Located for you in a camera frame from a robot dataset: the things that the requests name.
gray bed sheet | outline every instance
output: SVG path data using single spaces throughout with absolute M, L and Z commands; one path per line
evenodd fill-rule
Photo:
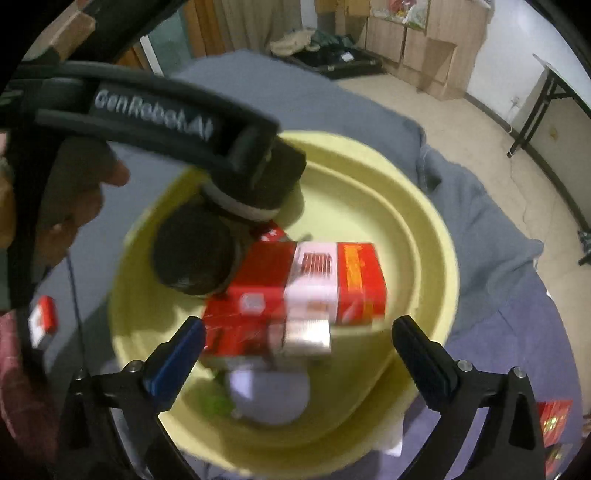
M 178 77 L 272 115 L 283 129 L 329 131 L 354 138 L 400 168 L 434 203 L 456 247 L 461 285 L 447 344 L 450 353 L 488 371 L 506 372 L 524 365 L 540 398 L 575 400 L 569 439 L 580 435 L 580 388 L 570 345 L 560 316 L 532 268 L 542 244 L 519 232 L 472 173 L 429 148 L 415 122 L 320 76 L 247 51 L 196 61 Z M 160 155 L 123 145 L 113 149 L 131 170 L 130 184 L 122 189 L 106 187 L 103 212 L 81 230 L 71 249 L 88 363 L 95 373 L 119 368 L 106 311 L 124 236 L 183 170 Z M 62 405 L 72 373 L 80 365 L 63 264 L 39 294 L 57 300 L 60 329 L 45 362 L 57 404 Z M 537 349 L 543 353 L 536 354 Z M 360 473 L 347 470 L 338 478 L 396 478 L 436 421 L 421 405 L 417 400 L 407 414 L 402 459 L 371 453 L 356 464 Z M 195 465 L 197 471 L 205 468 L 203 462 Z M 372 475 L 366 474 L 369 467 L 364 465 L 371 465 Z M 217 474 L 212 468 L 208 477 Z

black ear cup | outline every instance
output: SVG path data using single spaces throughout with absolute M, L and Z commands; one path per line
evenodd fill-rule
M 230 228 L 196 200 L 162 223 L 152 248 L 160 282 L 188 295 L 223 291 L 240 260 L 241 248 Z
M 213 204 L 221 214 L 248 222 L 267 222 L 279 212 L 305 168 L 305 153 L 277 139 L 254 183 L 213 173 L 201 193 L 206 203 Z

yellow basin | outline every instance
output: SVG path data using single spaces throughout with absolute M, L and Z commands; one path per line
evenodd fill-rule
M 173 409 L 160 419 L 177 445 L 245 476 L 305 478 L 341 468 L 368 452 L 416 395 L 390 340 L 392 320 L 410 314 L 443 343 L 457 304 L 453 244 L 435 208 L 382 155 L 351 139 L 319 132 L 282 137 L 307 154 L 298 188 L 276 221 L 292 238 L 372 242 L 388 287 L 388 321 L 333 327 L 330 362 L 309 368 L 310 403 L 295 422 L 262 427 L 216 414 L 220 393 L 209 370 L 191 372 Z M 160 222 L 195 195 L 206 176 L 187 170 L 128 234 L 111 295 L 109 321 L 122 365 L 145 359 L 203 302 L 158 283 L 150 249 Z

tiled floor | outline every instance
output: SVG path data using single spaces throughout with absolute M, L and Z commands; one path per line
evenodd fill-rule
M 573 347 L 583 391 L 591 408 L 591 266 L 579 267 L 577 223 L 531 157 L 505 153 L 512 138 L 464 99 L 440 102 L 390 75 L 342 80 L 340 85 L 415 119 L 427 142 L 449 161 L 474 172 L 494 201 L 527 236 L 545 243 L 538 273 L 552 295 Z

black cable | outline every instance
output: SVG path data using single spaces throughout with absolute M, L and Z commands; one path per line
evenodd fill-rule
M 70 252 L 66 254 L 66 262 L 68 265 L 68 274 L 70 277 L 70 289 L 72 291 L 72 303 L 74 304 L 74 317 L 76 318 L 76 328 L 78 330 L 78 346 L 80 348 L 80 359 L 82 361 L 82 368 L 88 372 L 88 365 L 86 363 L 86 348 L 84 345 L 84 336 L 82 334 L 82 320 L 80 318 L 80 309 L 78 308 L 78 295 L 76 293 L 76 281 L 74 279 L 74 267 L 72 267 L 72 258 Z

